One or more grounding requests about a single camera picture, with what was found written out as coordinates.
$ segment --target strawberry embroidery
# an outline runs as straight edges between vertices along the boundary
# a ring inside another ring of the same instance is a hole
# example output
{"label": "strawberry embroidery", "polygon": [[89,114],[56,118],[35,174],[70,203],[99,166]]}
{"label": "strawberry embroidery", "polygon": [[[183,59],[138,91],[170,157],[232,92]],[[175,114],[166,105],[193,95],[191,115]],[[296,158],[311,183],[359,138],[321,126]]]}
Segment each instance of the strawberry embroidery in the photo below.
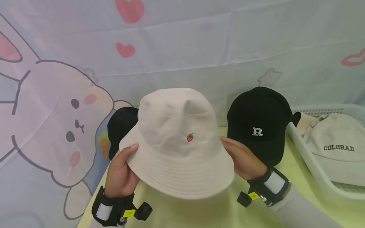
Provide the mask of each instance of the strawberry embroidery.
{"label": "strawberry embroidery", "polygon": [[193,133],[189,134],[186,139],[188,140],[188,143],[191,142],[191,140],[193,140],[194,136]]}

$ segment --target baseball cap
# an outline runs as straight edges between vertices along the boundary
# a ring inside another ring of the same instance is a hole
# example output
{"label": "baseball cap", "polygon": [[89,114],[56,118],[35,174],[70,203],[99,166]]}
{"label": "baseball cap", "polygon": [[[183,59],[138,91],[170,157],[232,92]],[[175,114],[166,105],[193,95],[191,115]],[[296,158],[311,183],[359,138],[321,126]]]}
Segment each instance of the baseball cap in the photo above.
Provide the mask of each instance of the baseball cap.
{"label": "baseball cap", "polygon": [[113,159],[119,150],[119,142],[138,122],[138,109],[120,108],[110,117],[108,122],[108,138],[110,141],[109,159]]}
{"label": "baseball cap", "polygon": [[331,181],[365,186],[365,129],[357,120],[339,113],[320,116],[304,141]]}
{"label": "baseball cap", "polygon": [[233,161],[219,140],[214,110],[193,89],[161,89],[142,98],[138,123],[119,148],[133,143],[139,147],[127,159],[128,166],[167,195],[208,198],[233,181]]}
{"label": "baseball cap", "polygon": [[287,100],[266,87],[242,93],[228,114],[228,138],[247,146],[265,165],[277,165],[284,153],[285,128],[292,121]]}

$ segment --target hand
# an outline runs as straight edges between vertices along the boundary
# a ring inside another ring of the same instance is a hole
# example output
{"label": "hand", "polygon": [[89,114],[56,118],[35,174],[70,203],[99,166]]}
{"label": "hand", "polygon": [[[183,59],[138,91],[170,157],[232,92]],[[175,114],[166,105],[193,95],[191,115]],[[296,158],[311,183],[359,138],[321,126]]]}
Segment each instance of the hand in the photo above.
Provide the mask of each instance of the hand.
{"label": "hand", "polygon": [[136,152],[138,144],[118,151],[110,162],[104,195],[108,198],[122,198],[134,193],[139,178],[126,164],[128,156]]}
{"label": "hand", "polygon": [[220,140],[225,150],[233,159],[234,171],[243,179],[250,181],[266,173],[268,169],[266,165],[245,145],[223,136],[220,137]]}

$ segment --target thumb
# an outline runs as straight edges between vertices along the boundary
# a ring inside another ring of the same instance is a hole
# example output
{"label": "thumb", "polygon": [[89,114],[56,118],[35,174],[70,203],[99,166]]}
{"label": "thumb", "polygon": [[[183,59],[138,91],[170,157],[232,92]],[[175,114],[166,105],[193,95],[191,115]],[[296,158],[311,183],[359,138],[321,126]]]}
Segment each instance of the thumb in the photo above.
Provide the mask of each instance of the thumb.
{"label": "thumb", "polygon": [[112,163],[122,168],[126,163],[127,158],[132,155],[134,152],[138,150],[138,143],[134,143],[133,145],[122,149],[122,151],[118,151],[117,154],[112,159]]}

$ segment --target fingernail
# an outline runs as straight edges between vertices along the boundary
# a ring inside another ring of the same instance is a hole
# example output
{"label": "fingernail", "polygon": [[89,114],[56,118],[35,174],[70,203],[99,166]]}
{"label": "fingernail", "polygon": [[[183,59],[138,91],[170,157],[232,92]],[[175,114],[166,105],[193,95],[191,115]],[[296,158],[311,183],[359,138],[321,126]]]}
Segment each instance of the fingernail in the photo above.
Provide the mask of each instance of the fingernail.
{"label": "fingernail", "polygon": [[134,150],[138,147],[138,143],[134,143],[133,145],[131,145],[131,149]]}

